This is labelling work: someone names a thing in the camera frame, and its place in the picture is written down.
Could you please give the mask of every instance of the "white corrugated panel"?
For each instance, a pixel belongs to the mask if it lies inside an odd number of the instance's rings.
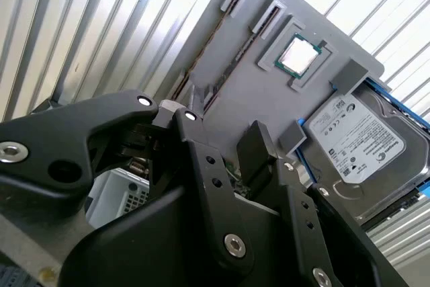
[[[430,254],[430,200],[421,196],[368,235],[397,270]]]
[[[153,95],[210,0],[0,0],[0,115],[54,96]]]

